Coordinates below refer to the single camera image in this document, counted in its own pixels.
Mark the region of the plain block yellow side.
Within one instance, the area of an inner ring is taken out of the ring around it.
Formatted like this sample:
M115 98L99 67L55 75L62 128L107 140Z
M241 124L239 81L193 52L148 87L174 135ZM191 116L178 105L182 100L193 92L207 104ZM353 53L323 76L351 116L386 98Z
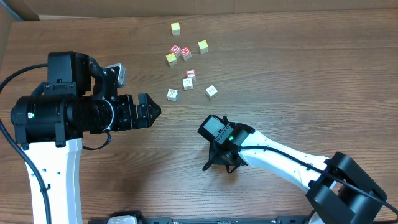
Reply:
M215 88L214 85L211 85L205 90L205 93L209 99L213 99L217 96L218 90Z

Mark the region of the right yellow wooden block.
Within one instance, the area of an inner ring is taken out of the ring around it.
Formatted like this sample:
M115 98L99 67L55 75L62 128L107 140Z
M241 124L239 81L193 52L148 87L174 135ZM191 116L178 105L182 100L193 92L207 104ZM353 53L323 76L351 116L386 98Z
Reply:
M209 46L206 40L199 41L198 48L200 49L201 54L207 53L209 51Z

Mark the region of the left yellow wooden block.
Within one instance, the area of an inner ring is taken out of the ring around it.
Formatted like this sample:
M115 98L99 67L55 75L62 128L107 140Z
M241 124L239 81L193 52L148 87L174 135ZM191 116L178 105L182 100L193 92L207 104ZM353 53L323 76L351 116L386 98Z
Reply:
M169 53L169 54L167 54L165 57L166 57L166 59L167 59L168 65L169 65L170 67L176 65L177 62L178 62L178 61L177 61L177 57L175 56L174 53Z

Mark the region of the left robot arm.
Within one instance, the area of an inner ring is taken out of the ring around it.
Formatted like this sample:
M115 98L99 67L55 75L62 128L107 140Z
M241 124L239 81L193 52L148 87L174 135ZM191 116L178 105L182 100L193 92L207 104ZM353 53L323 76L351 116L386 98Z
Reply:
M47 81L11 111L14 145L24 153L35 223L81 223L79 166L84 133L152 126L161 108L147 93L119 95L123 65L100 66L87 54L53 52Z

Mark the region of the red framed wooden block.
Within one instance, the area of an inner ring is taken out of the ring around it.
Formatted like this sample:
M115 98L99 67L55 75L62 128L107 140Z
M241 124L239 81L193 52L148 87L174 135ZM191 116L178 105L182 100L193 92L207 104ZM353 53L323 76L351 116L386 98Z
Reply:
M187 78L191 78L192 81L194 82L197 79L197 75L196 75L195 69L186 70L186 77Z

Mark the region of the far yellow wooden block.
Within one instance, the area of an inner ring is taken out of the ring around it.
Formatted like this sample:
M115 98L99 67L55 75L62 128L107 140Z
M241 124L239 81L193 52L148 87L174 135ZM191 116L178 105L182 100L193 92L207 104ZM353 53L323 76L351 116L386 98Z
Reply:
M179 22L171 23L170 26L171 26L172 35L180 35L181 34Z

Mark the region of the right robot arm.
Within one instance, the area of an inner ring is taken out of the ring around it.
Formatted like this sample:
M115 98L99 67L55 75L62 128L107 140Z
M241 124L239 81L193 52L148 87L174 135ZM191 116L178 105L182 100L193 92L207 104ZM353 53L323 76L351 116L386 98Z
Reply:
M308 223L374 223L387 195L350 157L314 156L277 143L246 124L209 115L198 128L209 143L212 165L229 173L260 167L296 185L313 207Z

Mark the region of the yellow wooden block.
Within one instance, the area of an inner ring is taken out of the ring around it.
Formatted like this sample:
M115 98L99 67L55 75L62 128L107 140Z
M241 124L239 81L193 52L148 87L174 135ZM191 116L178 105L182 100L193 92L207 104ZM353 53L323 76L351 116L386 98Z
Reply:
M206 40L199 41L198 48L200 49L201 54L207 53L209 51L209 46Z
M171 26L172 35L180 35L181 34L179 22L171 23L170 26Z
M175 56L174 53L169 53L169 54L167 54L165 57L166 57L166 59L167 59L168 65L169 65L170 67L176 65L177 62L178 62L178 61L177 61L177 57Z

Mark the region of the plain block green side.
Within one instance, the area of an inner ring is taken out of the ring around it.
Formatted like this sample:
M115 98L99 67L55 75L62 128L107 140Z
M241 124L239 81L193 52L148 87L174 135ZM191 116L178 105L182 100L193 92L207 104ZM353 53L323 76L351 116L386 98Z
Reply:
M193 80L191 78L183 79L182 83L183 83L184 90L192 90L193 89Z

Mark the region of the red letter M block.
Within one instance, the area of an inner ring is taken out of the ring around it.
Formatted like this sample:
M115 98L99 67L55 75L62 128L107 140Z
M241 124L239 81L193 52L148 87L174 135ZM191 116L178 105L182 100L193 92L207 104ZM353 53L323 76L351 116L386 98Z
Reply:
M192 57L192 52L188 47L184 47L181 49L181 56L184 60L188 60Z

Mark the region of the red circle wooden block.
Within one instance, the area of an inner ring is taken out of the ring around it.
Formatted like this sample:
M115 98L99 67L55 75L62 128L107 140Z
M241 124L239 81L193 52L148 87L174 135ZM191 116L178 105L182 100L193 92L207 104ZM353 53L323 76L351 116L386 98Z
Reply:
M177 58L181 55L181 48L178 45L173 45L170 48L170 52L173 53Z

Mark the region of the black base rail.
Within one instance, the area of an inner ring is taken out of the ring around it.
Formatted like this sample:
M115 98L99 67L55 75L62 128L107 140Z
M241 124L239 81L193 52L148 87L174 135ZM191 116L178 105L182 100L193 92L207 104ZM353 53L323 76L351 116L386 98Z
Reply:
M137 223L137 224L304 224L305 215L278 216L275 218L196 218L145 217L139 210L114 212L108 218L92 218L88 224Z

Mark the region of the plain block blue side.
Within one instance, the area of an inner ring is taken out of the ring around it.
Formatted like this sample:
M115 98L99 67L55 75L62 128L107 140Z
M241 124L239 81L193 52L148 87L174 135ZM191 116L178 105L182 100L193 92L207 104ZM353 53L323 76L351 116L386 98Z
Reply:
M177 101L178 96L179 96L178 90L169 89L167 92L167 99L169 101Z

